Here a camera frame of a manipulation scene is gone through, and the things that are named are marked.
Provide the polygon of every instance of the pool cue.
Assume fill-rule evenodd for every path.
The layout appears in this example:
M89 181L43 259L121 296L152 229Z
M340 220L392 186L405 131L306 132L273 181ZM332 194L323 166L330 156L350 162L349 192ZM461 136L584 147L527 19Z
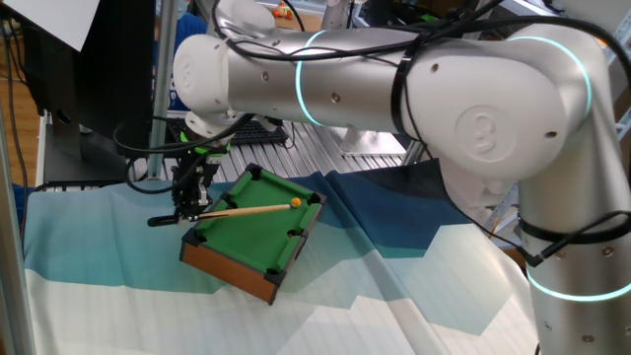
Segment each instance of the pool cue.
M214 211L202 213L198 216L192 216L188 219L189 222L196 222L200 220L206 219L219 219L219 218L229 218L236 216L246 216L250 214L256 213L266 213L266 212L274 212L274 211L282 211L290 208L298 208L301 205L301 200L298 197L294 197L291 203L282 204L282 205L273 205L273 206L262 206L262 207L245 207L245 208L235 208L223 211ZM177 224L178 220L175 216L162 216L162 217L153 217L147 221L147 225L149 227L160 227L160 226L168 226Z
M282 204L282 205L273 205L273 206L262 206L262 207L245 207L245 208L235 208L228 209L223 211L214 211L202 213L193 221L204 220L204 219L219 219L219 218L228 218L228 217L236 217L236 216L246 216L257 213L267 213L274 211L282 211L290 208L298 208L300 207L301 200L300 198L292 199L291 203Z

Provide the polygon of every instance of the black monitor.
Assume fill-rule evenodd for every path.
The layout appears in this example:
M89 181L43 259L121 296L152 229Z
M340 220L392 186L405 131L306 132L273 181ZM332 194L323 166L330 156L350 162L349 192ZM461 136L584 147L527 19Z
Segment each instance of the black monitor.
M122 155L133 154L111 140L120 122L123 143L148 145L155 9L155 1L101 0L81 52L21 19L29 90L39 113L52 116L45 182L122 181Z

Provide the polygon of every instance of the blue and white cloth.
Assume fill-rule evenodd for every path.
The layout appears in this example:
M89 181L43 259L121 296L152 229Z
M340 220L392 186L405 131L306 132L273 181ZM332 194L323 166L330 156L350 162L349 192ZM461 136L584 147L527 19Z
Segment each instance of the blue and white cloth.
M327 200L271 307L178 261L186 228L147 227L172 212L168 194L36 193L25 248L37 354L531 355L521 271L410 172L295 178Z

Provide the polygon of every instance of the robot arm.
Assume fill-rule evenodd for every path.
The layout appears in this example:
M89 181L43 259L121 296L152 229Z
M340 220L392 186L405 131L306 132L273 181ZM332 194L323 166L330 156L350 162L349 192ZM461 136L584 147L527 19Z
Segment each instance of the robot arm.
M411 40L385 29L272 35L259 53L351 50ZM243 111L422 138L464 168L520 182L525 249L553 246L605 213L631 210L606 64L588 35L531 26L502 42L432 43L393 93L403 52L281 62L239 56L208 35L175 56L175 85L202 137ZM409 98L409 112L405 98ZM629 224L614 218L528 268L543 354L631 353Z
M414 37L363 29L273 35L254 41L288 53L305 47L352 50ZM559 48L559 41L600 52L588 35L547 26L530 27L502 42L452 39L432 44L407 77L413 118L405 95L392 94L394 65L363 57L254 60L208 35L191 37L181 45L175 56L175 86L200 125L231 109L318 125L398 131L418 138L414 119L423 139L466 169L517 180L550 164L585 118L590 95L585 68ZM253 44L241 45L277 54ZM379 58L398 64L402 56L395 52ZM393 116L394 110L400 112L400 119Z

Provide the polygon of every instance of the cable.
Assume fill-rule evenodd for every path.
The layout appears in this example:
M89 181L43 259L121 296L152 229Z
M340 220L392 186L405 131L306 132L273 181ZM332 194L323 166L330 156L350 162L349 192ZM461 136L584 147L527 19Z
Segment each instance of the cable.
M113 139L114 143L116 143L116 145L119 146L120 148L126 149L126 150L128 150L130 152L135 152L135 153L142 153L142 154L168 154L168 153L186 152L186 151L189 151L191 149L194 149L194 148L206 145L206 144L210 144L210 143L216 142L218 140L224 139L224 138L226 138L226 137L228 137L230 135L235 134L246 123L248 123L250 120L252 120L253 117L254 117L254 114L246 113L243 116L241 116L235 123L233 123L233 125L231 125L230 127L224 129L223 131L215 134L214 136L212 136L210 138L201 139L199 141L190 142L190 143L169 143L169 144L165 144L165 145L162 145L162 146L159 146L159 147L148 148L148 149L134 148L134 147L130 147L130 146L125 145L125 144L120 142L120 140L118 139L118 135L120 133L120 130L122 130L122 127L124 127L124 125L125 125L125 121L122 121L114 129L114 132L112 134L112 139Z
M3 24L3 19L0 17L0 25ZM2 26L2 39L4 40L5 47L5 60L7 61L8 71L8 83L9 83L9 115L11 117L11 130L13 131L13 141L16 146L16 153L18 155L18 161L20 162L20 169L22 169L22 184L24 185L24 212L22 214L22 230L21 230L21 239L22 239L22 247L24 249L24 235L25 228L27 225L27 211L29 209L29 177L27 175L27 165L24 162L24 157L22 156L22 149L20 148L20 139L18 138L18 124L16 123L15 110L13 107L13 73L11 72L11 58L9 56L9 49L11 44L9 39L7 38L7 32L4 30L4 26Z
M184 174L183 177L181 177L181 179L179 181L177 181L176 183L172 184L169 187L160 188L160 189L157 189L157 190L144 189L144 188L136 186L133 182L131 182L131 180L129 179L129 171L133 167L133 165L136 162L136 160L135 159L129 160L129 163L127 163L127 167L125 168L125 183L129 187L134 189L135 191L138 191L138 192L144 193L144 194L160 194L160 193L169 192L169 191L173 190L176 187L182 186L184 184L184 182L195 172L195 168L201 162L204 161L204 159L206 158L207 155L208 155L208 153L200 155L199 158L197 158L195 160L195 162L190 166L190 169L188 169L188 171Z
M296 8L294 7L294 5L292 5L292 3L289 2L289 0L283 0L283 2L294 13L294 15L296 15L296 21L298 21L298 26L300 26L300 31L304 32L305 31L305 25L303 25L303 19L300 18L300 15L298 14L298 11L296 11Z
M18 36L16 35L16 30L13 28L13 21L12 21L12 19L9 19L8 23L9 23L9 28L11 29L11 37L16 42L16 51L18 52L18 60L16 61L15 58L13 58L15 63L17 63L17 65L16 65L16 72L18 73L18 78L20 79L20 82L22 82L22 84L26 85L27 84L27 78L25 77L25 79L23 80L22 77L20 77L20 72L22 71L23 74L25 72L24 71L24 65L22 64L22 53L20 52L20 41L18 40ZM13 57L13 48L11 48L11 56Z
M296 126L294 125L294 121L292 121L291 125L292 125L292 138L291 138L292 145L288 147L286 142L283 142L283 147L286 150L290 150L296 146Z

